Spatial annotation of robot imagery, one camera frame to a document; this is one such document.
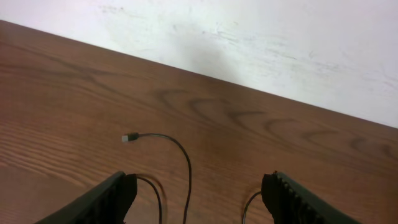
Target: tabletop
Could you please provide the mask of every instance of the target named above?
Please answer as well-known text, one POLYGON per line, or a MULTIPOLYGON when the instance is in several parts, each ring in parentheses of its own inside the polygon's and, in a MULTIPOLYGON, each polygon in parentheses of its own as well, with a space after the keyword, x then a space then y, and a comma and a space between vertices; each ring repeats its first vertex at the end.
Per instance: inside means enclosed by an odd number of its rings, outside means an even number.
MULTIPOLYGON (((160 183, 165 223, 240 223, 282 171, 363 223, 395 223, 398 130, 0 22, 0 223, 33 223, 122 170, 160 183)), ((127 223, 156 223, 138 182, 127 223)), ((273 223, 261 198, 246 223, 273 223)))

